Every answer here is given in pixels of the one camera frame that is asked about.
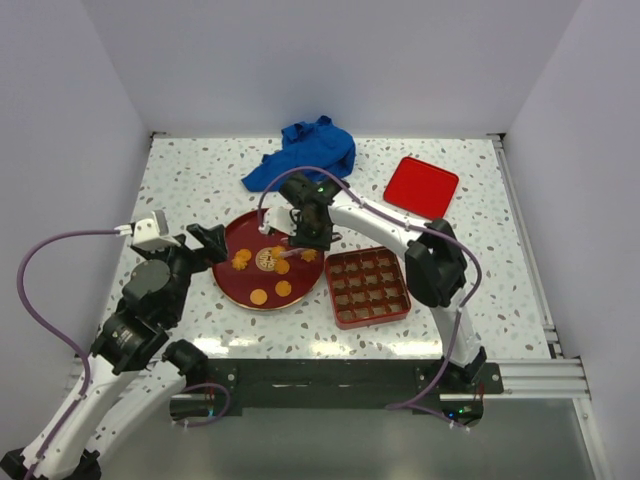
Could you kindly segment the pink metal tongs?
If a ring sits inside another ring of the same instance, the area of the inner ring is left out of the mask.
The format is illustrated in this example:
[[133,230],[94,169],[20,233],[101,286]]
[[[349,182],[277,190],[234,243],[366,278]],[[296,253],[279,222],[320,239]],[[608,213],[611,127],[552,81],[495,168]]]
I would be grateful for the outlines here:
[[294,256],[301,256],[304,251],[305,251],[304,248],[296,248],[296,249],[291,249],[291,250],[285,250],[285,251],[282,251],[280,253],[279,257],[281,259],[286,259],[286,258],[290,258],[290,257],[294,257]]

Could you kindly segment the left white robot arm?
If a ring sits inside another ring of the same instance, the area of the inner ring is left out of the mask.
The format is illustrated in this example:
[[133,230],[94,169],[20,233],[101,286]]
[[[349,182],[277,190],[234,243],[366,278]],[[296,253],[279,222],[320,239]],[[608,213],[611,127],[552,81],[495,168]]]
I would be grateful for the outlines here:
[[97,479],[107,453],[159,402],[183,391],[228,391],[207,381],[208,358],[200,349],[169,339],[182,318],[193,275],[228,258],[224,226],[191,224],[187,232],[199,248],[189,248],[184,235],[169,235],[151,218],[100,230],[102,236],[131,237],[130,247],[143,261],[88,351],[47,322],[26,295],[26,267],[50,242],[25,255],[16,279],[23,306],[74,350],[83,371],[42,432],[4,455],[1,468],[10,478]]

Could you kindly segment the round dark red tray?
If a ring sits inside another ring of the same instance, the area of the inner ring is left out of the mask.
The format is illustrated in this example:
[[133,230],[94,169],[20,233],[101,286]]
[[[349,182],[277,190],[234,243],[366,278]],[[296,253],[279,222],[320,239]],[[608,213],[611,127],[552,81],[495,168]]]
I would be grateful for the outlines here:
[[[290,270],[286,275],[277,274],[273,267],[277,260],[271,257],[271,248],[282,245],[286,250],[293,249],[283,233],[264,235],[258,230],[258,214],[256,211],[244,213],[231,221],[226,227],[226,242],[229,258],[224,263],[212,267],[212,275],[217,286],[236,304],[253,310],[282,309],[301,300],[316,285],[323,275],[324,254],[318,251],[315,261],[307,263],[294,256],[286,258]],[[252,258],[246,269],[237,271],[232,268],[232,258],[240,249],[249,249]],[[279,281],[288,281],[292,292],[287,297],[280,297],[275,292]],[[263,289],[268,294],[268,301],[261,306],[250,301],[250,293],[254,289]]]

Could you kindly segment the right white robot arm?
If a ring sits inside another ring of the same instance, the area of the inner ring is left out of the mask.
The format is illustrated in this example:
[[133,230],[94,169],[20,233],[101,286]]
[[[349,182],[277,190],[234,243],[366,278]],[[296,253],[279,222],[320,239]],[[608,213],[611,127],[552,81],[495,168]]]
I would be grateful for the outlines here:
[[467,304],[482,271],[446,220],[402,216],[340,180],[314,183],[301,172],[288,176],[279,193],[288,205],[267,210],[260,221],[262,233],[284,233],[292,248],[327,251],[334,229],[343,227],[391,251],[404,261],[405,286],[413,299],[430,309],[442,340],[443,359],[430,385],[466,393],[480,382],[487,355]]

